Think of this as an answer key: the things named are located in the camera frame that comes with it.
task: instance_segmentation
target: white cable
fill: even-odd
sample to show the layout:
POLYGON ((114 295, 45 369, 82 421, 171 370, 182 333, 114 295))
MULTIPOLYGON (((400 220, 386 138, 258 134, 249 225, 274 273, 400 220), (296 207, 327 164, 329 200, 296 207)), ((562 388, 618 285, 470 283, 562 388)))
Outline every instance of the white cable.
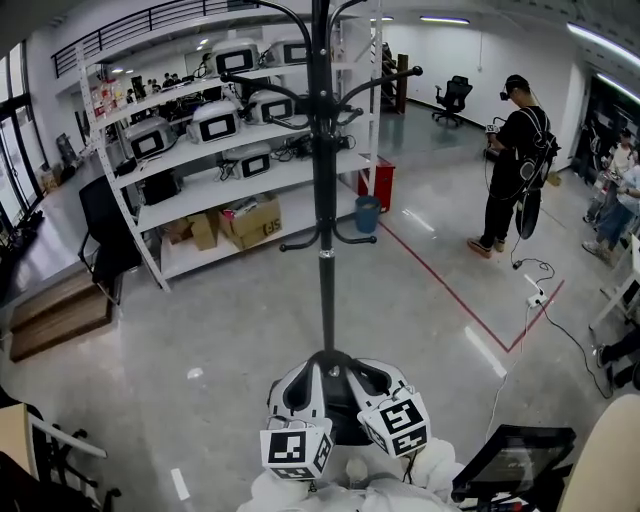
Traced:
POLYGON ((498 407, 498 398, 500 397, 500 391, 502 391, 502 388, 505 387, 505 385, 507 384, 507 379, 509 378, 509 375, 511 374, 513 369, 516 367, 516 365, 520 362, 520 359, 522 359, 522 353, 524 352, 524 342, 527 339, 527 334, 529 334, 529 311, 531 311, 531 306, 527 307, 527 314, 524 320, 524 336, 522 337, 522 341, 520 342, 520 355, 518 356, 518 359, 516 359, 516 362, 513 363, 513 366, 509 368, 509 371, 507 372, 507 374, 504 376, 504 379, 502 380, 502 384, 500 385, 500 387, 498 388, 498 391, 496 392, 496 398, 493 401, 493 409, 491 411, 491 419, 489 420, 487 433, 484 436, 485 443, 489 441, 489 432, 491 432, 491 425, 493 425, 493 420, 495 419, 495 416, 496 416, 496 408, 498 407))

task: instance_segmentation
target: wooden platform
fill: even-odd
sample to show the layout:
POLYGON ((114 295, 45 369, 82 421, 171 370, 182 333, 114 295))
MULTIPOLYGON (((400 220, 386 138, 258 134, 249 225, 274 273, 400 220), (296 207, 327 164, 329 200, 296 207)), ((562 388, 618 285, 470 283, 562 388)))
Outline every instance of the wooden platform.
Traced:
POLYGON ((11 360, 22 361, 111 321, 111 302, 86 271, 16 308, 11 319, 11 360))

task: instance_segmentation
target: white shelf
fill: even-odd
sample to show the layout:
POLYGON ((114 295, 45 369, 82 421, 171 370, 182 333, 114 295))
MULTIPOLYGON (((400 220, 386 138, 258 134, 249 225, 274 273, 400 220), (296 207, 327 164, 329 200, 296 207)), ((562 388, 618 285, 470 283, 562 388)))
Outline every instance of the white shelf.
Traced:
MULTIPOLYGON (((368 169, 369 160, 357 151, 338 153, 337 172, 343 174, 359 169, 368 169)), ((313 179, 311 160, 290 162, 271 161, 271 169, 253 178, 224 182, 214 181, 216 169, 194 174, 185 179, 183 189, 174 197, 152 206, 142 206, 138 217, 138 231, 143 232, 186 215, 207 208, 235 201, 268 190, 277 190, 313 179)))
MULTIPOLYGON (((295 116, 290 119, 293 124, 303 124, 306 121, 304 116, 295 116)), ((227 149, 232 149, 245 144, 253 144, 267 139, 275 139, 285 135, 295 135, 305 133, 305 130, 290 130, 274 124, 250 125, 242 123, 240 131, 231 137, 208 142, 204 144, 193 144, 187 140, 186 135, 182 135, 175 146, 164 153, 160 153, 148 160, 143 160, 130 174, 125 174, 116 179, 118 188, 132 185, 137 181, 153 176, 172 167, 192 162, 198 158, 220 153, 227 149)))
MULTIPOLYGON (((355 211, 357 194, 338 181, 336 216, 344 217, 355 211)), ((263 240, 258 245, 311 228, 316 223, 313 186, 303 185, 278 194, 282 215, 282 230, 263 240)), ((162 240, 160 268, 162 276, 169 279, 208 263, 227 258, 241 252, 223 233, 218 234, 218 246, 199 251, 193 240, 171 245, 167 237, 162 240)))
MULTIPOLYGON (((332 63, 331 67, 333 71, 345 71, 354 69, 355 66, 353 64, 344 62, 335 62, 332 63)), ((307 67, 305 65, 296 65, 282 66, 279 68, 258 69, 256 71, 247 71, 245 73, 236 74, 244 78, 264 78, 268 76, 306 73, 306 71, 307 67)), ((152 94, 139 103, 132 103, 130 105, 127 105, 126 107, 112 112, 106 117, 98 119, 96 121, 94 130, 102 130, 110 124, 115 123, 116 121, 127 119, 133 114, 137 114, 138 112, 142 112, 143 110, 146 110, 148 108, 157 107, 158 105, 162 105, 163 103, 166 103, 168 101, 177 100, 182 96, 189 96, 190 94, 202 92, 206 89, 211 89, 212 87, 220 87, 221 85, 223 84, 219 78, 197 79, 190 83, 180 84, 176 87, 172 87, 165 91, 159 92, 158 94, 152 94)))

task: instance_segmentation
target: blue trash can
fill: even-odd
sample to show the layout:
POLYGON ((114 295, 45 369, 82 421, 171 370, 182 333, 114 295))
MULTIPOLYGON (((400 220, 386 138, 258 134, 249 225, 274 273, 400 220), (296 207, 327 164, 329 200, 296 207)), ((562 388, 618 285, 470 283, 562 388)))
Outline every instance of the blue trash can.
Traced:
POLYGON ((356 227, 360 233, 373 233, 380 216, 380 200, 373 196, 356 199, 356 227))

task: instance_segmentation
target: ceiling light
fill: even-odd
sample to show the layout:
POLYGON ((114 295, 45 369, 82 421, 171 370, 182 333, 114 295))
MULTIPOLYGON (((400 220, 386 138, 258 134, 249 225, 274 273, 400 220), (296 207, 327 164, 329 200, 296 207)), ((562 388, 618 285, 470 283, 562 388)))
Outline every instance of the ceiling light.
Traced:
POLYGON ((468 25, 469 20, 462 18, 431 18, 430 16, 420 16, 422 21, 432 21, 434 23, 452 23, 454 25, 468 25))
POLYGON ((637 55, 634 55, 633 53, 631 53, 629 50, 625 50, 622 46, 617 45, 613 41, 610 41, 605 37, 599 36, 594 32, 586 30, 582 27, 578 27, 577 25, 573 25, 571 23, 567 23, 567 28, 569 29, 569 31, 571 31, 572 34, 575 34, 584 39, 587 39, 592 43, 596 43, 600 46, 603 46, 607 50, 612 51, 613 53, 615 53, 616 55, 624 59, 627 59, 628 61, 633 63, 635 66, 640 68, 640 58, 637 55))
POLYGON ((614 82, 613 80, 611 80, 611 78, 603 75, 602 73, 598 73, 598 78, 600 80, 602 80, 604 83, 609 84, 614 89, 617 89, 618 91, 620 91, 625 96, 628 96, 629 98, 631 98, 636 103, 640 104, 640 98, 638 98, 631 91, 629 91, 629 90, 625 89, 624 87, 622 87, 619 83, 614 82))

